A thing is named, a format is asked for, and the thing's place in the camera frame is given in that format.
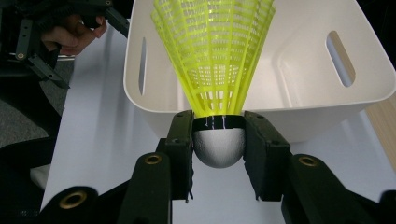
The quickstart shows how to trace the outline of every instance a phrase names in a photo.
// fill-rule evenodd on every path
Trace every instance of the black sleeve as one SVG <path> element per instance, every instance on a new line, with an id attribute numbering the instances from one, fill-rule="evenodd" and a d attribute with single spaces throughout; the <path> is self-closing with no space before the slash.
<path id="1" fill-rule="evenodd" d="M 114 8 L 125 18 L 131 18 L 134 0 L 113 0 Z"/>

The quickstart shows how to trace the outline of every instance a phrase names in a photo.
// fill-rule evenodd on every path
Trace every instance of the floor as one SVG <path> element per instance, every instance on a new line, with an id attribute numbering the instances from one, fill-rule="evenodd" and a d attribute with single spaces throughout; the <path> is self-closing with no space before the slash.
<path id="1" fill-rule="evenodd" d="M 58 62 L 55 71 L 68 81 L 73 73 L 73 64 L 73 61 Z M 50 81 L 42 82 L 40 85 L 54 108 L 62 115 L 67 90 L 58 88 Z M 0 147 L 46 136 L 41 128 L 0 100 Z"/>

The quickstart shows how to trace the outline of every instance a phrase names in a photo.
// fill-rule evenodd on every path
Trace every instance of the shuttlecock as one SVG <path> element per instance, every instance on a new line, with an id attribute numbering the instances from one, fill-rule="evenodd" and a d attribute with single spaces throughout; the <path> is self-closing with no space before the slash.
<path id="1" fill-rule="evenodd" d="M 195 115 L 194 151 L 209 166 L 230 166 L 243 155 L 245 131 L 244 122 L 228 124 L 244 119 L 273 0 L 154 0 L 154 6 L 151 18 Z"/>

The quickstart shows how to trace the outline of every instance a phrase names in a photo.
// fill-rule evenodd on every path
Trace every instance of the white basket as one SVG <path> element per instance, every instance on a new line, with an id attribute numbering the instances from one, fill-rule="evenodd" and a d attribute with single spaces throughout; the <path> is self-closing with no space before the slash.
<path id="1" fill-rule="evenodd" d="M 395 70 L 355 0 L 275 0 L 275 6 L 244 110 L 264 115 L 288 141 L 299 142 L 395 92 Z M 172 117 L 190 106 L 152 9 L 152 0 L 134 2 L 124 88 L 165 137 Z"/>

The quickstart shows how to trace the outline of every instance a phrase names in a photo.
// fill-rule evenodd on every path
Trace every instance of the white table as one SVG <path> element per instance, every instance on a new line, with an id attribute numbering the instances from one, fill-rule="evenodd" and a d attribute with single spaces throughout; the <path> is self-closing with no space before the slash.
<path id="1" fill-rule="evenodd" d="M 159 138 L 122 86 L 126 38 L 111 27 L 77 56 L 43 206 L 72 186 L 102 194 L 128 180 L 136 160 Z M 365 112 L 298 144 L 293 153 L 316 156 L 342 183 L 371 200 L 396 189 L 396 175 Z M 243 160 L 213 169 L 193 158 L 194 200 L 174 202 L 173 223 L 284 223 L 280 203 L 255 200 Z"/>

